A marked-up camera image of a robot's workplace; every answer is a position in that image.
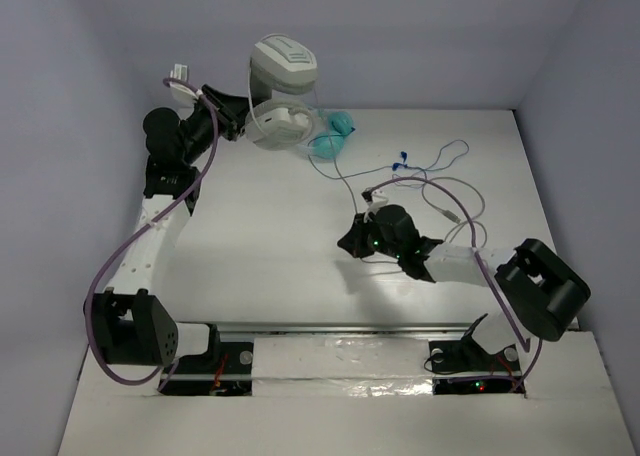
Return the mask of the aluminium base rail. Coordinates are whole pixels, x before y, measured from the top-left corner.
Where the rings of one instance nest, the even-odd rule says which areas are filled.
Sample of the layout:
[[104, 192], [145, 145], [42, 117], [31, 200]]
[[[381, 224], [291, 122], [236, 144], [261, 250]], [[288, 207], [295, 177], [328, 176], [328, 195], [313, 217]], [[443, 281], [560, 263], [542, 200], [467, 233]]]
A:
[[215, 323], [215, 329], [223, 341], [248, 341], [258, 337], [286, 336], [457, 336], [467, 331], [470, 323], [450, 325], [346, 325], [311, 323]]

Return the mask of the teal cat-ear headphones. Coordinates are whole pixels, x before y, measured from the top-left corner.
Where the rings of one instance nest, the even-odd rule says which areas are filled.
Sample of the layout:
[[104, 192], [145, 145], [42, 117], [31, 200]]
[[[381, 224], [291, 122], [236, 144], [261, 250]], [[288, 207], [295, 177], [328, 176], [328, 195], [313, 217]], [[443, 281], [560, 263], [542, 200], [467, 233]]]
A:
[[346, 111], [334, 111], [323, 115], [326, 116], [326, 130], [310, 137], [296, 149], [304, 156], [332, 160], [342, 151], [347, 138], [355, 131], [355, 124]]

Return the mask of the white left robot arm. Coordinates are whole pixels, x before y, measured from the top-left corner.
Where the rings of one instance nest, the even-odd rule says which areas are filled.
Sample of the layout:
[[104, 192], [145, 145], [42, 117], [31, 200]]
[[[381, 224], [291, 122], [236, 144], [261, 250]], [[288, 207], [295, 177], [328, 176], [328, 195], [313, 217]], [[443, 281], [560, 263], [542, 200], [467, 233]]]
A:
[[249, 111], [246, 98], [208, 85], [184, 88], [193, 111], [181, 118], [159, 107], [143, 119], [148, 158], [139, 219], [134, 233], [110, 256], [91, 283], [84, 304], [87, 336], [94, 357], [114, 365], [165, 368], [190, 360], [200, 370], [222, 358], [219, 333], [211, 323], [178, 323], [164, 308], [160, 290], [180, 233], [194, 214], [206, 168], [220, 138], [238, 138]]

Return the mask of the blue wired earbuds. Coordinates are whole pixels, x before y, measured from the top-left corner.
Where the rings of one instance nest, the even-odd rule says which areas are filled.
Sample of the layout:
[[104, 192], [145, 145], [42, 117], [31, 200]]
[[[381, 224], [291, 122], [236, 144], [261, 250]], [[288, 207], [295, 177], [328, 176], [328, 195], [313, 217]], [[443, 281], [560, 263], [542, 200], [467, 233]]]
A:
[[417, 175], [427, 177], [432, 173], [445, 171], [458, 160], [466, 157], [470, 152], [470, 145], [463, 139], [455, 139], [444, 144], [440, 149], [432, 152], [432, 160], [425, 165], [414, 164], [407, 151], [399, 153], [399, 160], [391, 166], [392, 179], [398, 180], [403, 176]]

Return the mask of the white grey over-ear headphones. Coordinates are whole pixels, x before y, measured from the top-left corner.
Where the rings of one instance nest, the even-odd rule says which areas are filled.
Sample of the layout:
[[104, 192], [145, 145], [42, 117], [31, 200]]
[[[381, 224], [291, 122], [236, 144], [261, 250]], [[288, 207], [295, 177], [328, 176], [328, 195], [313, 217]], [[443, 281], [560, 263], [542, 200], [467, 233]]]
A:
[[314, 89], [317, 79], [317, 59], [310, 49], [286, 34], [262, 37], [248, 64], [247, 139], [267, 151], [291, 149], [306, 141], [315, 120], [301, 97]]

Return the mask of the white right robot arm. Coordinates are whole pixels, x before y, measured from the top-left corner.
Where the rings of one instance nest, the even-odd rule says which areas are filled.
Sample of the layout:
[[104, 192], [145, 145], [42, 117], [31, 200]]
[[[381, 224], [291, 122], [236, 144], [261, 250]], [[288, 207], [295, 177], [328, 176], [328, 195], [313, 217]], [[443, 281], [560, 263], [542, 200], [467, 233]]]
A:
[[399, 205], [356, 214], [337, 245], [355, 259], [388, 256], [414, 280], [493, 293], [498, 312], [478, 317], [458, 340], [431, 345], [427, 366], [437, 374], [487, 372], [507, 348], [558, 341], [591, 296], [587, 283], [538, 239], [506, 249], [457, 246], [421, 235]]

